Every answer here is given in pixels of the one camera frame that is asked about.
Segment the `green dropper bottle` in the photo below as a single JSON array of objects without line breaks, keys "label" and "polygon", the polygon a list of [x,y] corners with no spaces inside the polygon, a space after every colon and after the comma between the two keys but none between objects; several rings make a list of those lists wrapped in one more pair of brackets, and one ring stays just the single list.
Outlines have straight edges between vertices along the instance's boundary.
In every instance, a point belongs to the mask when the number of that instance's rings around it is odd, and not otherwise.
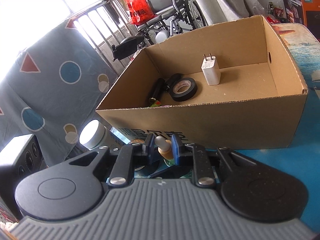
[{"label": "green dropper bottle", "polygon": [[158,147],[159,154],[164,158],[164,162],[167,166],[175,165],[174,156],[172,153],[171,141],[164,137],[155,137],[155,144]]}]

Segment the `black electrical tape roll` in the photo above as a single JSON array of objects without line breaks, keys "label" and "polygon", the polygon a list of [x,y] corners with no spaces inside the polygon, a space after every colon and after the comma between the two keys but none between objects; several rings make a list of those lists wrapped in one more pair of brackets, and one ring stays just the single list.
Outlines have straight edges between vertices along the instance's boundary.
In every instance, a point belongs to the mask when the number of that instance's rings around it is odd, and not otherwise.
[{"label": "black electrical tape roll", "polygon": [[182,77],[176,73],[165,82],[165,90],[176,102],[184,102],[191,99],[197,92],[196,81],[191,77]]}]

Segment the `black cylindrical tube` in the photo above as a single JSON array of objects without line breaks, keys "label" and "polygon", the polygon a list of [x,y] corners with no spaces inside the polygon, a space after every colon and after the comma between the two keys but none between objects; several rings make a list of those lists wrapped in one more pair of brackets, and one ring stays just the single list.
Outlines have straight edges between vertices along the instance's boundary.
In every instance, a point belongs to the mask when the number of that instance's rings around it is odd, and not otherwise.
[{"label": "black cylindrical tube", "polygon": [[150,95],[149,95],[149,104],[154,104],[157,100],[160,100],[165,89],[165,80],[163,78],[159,78],[155,84],[153,85]]}]

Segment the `white usb wall charger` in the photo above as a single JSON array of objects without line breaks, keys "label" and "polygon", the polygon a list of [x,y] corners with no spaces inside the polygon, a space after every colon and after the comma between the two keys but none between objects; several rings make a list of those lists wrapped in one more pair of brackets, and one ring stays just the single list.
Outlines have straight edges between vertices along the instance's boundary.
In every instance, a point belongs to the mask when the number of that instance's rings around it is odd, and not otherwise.
[{"label": "white usb wall charger", "polygon": [[204,54],[203,57],[201,70],[207,84],[210,86],[218,85],[221,79],[221,72],[216,57],[212,56],[211,53],[208,56]]}]

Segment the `rose gold lid jar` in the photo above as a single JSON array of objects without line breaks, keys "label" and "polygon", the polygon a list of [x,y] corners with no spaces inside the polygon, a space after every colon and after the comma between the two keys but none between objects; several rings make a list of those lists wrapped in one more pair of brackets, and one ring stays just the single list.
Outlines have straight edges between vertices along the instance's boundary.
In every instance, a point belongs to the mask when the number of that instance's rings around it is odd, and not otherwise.
[{"label": "rose gold lid jar", "polygon": [[[144,144],[143,139],[134,139],[129,142],[129,144]],[[134,150],[133,156],[136,157],[140,154],[140,150]],[[139,172],[142,170],[145,166],[144,165],[137,165],[135,164],[135,172]]]}]

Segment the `white cylindrical container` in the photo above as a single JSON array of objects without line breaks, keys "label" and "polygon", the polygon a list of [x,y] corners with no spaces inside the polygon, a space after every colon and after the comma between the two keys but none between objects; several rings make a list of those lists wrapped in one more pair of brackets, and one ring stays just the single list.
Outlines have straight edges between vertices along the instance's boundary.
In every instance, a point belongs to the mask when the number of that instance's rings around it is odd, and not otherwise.
[{"label": "white cylindrical container", "polygon": [[92,150],[100,146],[110,149],[121,148],[125,143],[114,135],[97,119],[90,121],[80,133],[79,142],[85,148]]}]

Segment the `brown cardboard box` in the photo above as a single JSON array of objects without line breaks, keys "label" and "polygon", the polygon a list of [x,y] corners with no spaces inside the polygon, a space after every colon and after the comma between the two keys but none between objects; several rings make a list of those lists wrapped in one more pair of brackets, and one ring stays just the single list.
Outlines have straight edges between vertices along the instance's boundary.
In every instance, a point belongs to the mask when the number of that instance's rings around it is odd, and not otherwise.
[{"label": "brown cardboard box", "polygon": [[[203,55],[221,72],[210,86]],[[164,93],[159,107],[149,95],[159,78],[180,73],[196,81],[185,102]],[[303,113],[308,87],[280,36],[263,16],[196,29],[145,48],[121,74],[97,113],[130,139],[177,134],[207,148],[289,146]]]}]

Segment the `blue patterned fabric sofa cover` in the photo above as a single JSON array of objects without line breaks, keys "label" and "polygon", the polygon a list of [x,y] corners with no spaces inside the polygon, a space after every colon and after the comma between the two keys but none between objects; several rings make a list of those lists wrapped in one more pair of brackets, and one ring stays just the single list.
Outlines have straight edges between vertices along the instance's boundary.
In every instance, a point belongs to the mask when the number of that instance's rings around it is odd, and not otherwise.
[{"label": "blue patterned fabric sofa cover", "polygon": [[117,79],[71,20],[23,51],[1,81],[1,146],[36,135],[47,165],[64,161]]}]

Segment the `black wheelchair footrest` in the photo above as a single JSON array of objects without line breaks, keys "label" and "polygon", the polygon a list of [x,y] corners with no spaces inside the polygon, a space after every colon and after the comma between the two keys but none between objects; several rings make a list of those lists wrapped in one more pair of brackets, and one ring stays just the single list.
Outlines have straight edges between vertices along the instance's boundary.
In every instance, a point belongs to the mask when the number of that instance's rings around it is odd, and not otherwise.
[{"label": "black wheelchair footrest", "polygon": [[113,61],[120,61],[134,54],[138,50],[138,46],[141,43],[144,43],[144,37],[137,35],[123,39],[117,46],[113,44],[111,46]]}]

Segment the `metal balcony railing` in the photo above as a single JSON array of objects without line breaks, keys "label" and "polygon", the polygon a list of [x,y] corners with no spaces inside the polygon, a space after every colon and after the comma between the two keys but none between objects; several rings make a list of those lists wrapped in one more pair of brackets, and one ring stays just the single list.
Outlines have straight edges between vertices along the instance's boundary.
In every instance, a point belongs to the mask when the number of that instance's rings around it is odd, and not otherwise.
[{"label": "metal balcony railing", "polygon": [[131,56],[113,61],[112,46],[138,33],[120,0],[67,0],[72,23],[99,56],[120,74]]}]

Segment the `grey wheelchair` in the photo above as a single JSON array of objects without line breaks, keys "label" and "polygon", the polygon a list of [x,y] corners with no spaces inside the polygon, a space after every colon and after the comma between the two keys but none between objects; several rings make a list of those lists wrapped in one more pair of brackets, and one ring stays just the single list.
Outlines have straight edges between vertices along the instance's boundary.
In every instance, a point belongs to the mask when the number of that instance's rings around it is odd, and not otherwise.
[{"label": "grey wheelchair", "polygon": [[144,39],[139,44],[141,48],[162,42],[175,34],[207,26],[196,0],[146,1],[155,16],[137,27],[137,35]]}]

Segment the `red plastic bag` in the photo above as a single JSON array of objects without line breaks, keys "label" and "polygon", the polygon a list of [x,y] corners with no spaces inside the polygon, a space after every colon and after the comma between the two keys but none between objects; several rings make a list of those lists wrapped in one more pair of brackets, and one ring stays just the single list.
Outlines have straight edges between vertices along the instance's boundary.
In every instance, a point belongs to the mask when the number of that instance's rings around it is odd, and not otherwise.
[{"label": "red plastic bag", "polygon": [[155,17],[146,0],[125,0],[134,25],[142,25]]}]

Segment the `orange philips box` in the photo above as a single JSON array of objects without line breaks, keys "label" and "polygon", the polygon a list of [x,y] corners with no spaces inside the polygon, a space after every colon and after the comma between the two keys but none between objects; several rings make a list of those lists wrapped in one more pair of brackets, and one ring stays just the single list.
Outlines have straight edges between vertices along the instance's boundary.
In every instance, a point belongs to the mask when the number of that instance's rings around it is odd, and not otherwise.
[{"label": "orange philips box", "polygon": [[283,3],[287,21],[304,25],[319,39],[320,0],[283,0]]}]

